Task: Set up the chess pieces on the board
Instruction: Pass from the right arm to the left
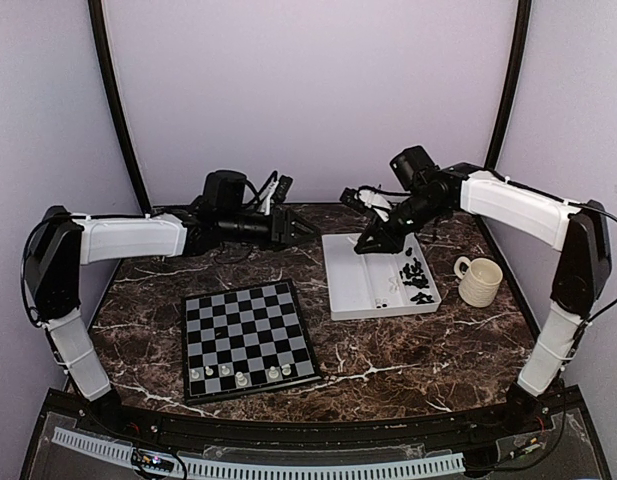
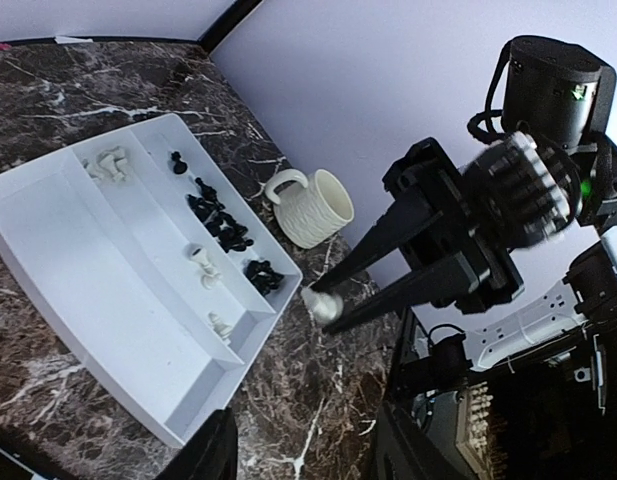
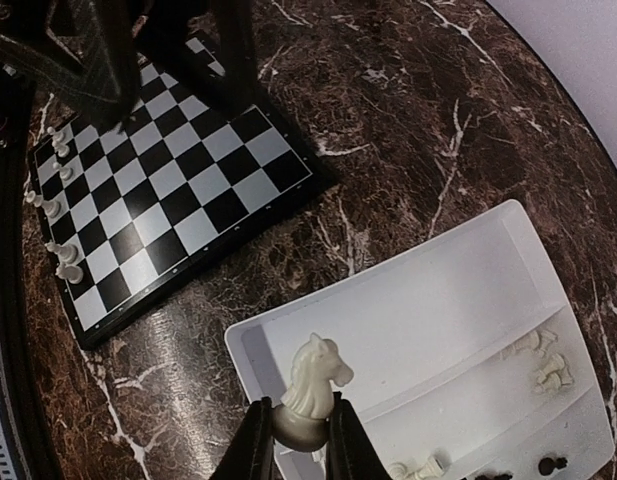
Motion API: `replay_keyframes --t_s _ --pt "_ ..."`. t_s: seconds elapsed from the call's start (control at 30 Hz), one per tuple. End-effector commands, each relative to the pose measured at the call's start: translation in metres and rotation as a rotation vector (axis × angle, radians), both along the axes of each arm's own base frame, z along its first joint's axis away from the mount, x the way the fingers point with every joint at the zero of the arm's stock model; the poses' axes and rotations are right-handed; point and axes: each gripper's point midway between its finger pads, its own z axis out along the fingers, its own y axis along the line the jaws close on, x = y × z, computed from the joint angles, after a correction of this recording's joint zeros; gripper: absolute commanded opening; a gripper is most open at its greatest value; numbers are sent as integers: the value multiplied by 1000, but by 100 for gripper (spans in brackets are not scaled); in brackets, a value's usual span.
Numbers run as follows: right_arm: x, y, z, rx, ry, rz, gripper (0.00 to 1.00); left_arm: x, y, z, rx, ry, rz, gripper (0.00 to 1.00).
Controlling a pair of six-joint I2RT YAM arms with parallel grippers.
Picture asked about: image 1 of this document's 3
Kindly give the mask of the white plastic compartment tray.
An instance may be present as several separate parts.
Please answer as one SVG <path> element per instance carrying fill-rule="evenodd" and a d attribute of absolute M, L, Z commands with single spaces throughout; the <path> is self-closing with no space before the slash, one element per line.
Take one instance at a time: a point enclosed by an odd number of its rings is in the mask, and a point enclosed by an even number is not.
<path fill-rule="evenodd" d="M 441 296 L 417 239 L 398 254 L 354 252 L 358 233 L 322 237 L 334 321 L 434 313 Z"/>

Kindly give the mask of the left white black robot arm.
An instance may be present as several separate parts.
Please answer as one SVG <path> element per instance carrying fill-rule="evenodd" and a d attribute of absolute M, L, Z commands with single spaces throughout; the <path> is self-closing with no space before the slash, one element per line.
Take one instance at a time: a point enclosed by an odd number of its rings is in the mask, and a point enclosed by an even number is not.
<path fill-rule="evenodd" d="M 317 226 L 285 206 L 288 176 L 271 175 L 263 190 L 233 170 L 209 173 L 202 193 L 186 206 L 147 214 L 87 215 L 50 207 L 28 235 L 20 291 L 29 322 L 41 328 L 55 360 L 86 401 L 91 421 L 108 436 L 129 427 L 82 319 L 82 267 L 143 257 L 200 256 L 224 243 L 279 251 L 316 239 Z"/>

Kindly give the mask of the black grey chessboard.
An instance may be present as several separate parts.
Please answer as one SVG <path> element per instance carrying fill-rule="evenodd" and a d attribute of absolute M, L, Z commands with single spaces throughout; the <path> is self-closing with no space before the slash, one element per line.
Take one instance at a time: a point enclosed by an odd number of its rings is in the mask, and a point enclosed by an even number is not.
<path fill-rule="evenodd" d="M 188 405 L 297 387 L 322 379 L 291 279 L 184 297 L 182 306 L 183 396 Z M 222 365 L 231 374 L 220 373 Z M 283 365 L 292 373 L 284 377 Z M 268 378 L 275 366 L 277 380 Z M 214 370 L 206 377 L 204 368 Z M 200 373 L 199 379 L 190 376 Z M 239 387 L 235 373 L 249 385 Z"/>

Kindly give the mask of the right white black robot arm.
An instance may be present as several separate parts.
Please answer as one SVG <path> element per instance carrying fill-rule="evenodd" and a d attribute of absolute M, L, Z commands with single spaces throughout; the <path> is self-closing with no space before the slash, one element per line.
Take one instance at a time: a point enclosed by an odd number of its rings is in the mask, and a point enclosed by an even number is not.
<path fill-rule="evenodd" d="M 403 188 L 401 202 L 389 202 L 389 192 L 369 185 L 347 188 L 340 196 L 344 205 L 370 218 L 356 253 L 397 254 L 407 235 L 455 211 L 501 222 L 559 252 L 549 314 L 516 380 L 518 389 L 539 397 L 598 316 L 592 308 L 612 270 L 608 223 L 613 215 L 597 201 L 561 199 L 469 163 L 441 168 L 421 146 L 403 150 L 390 167 Z"/>

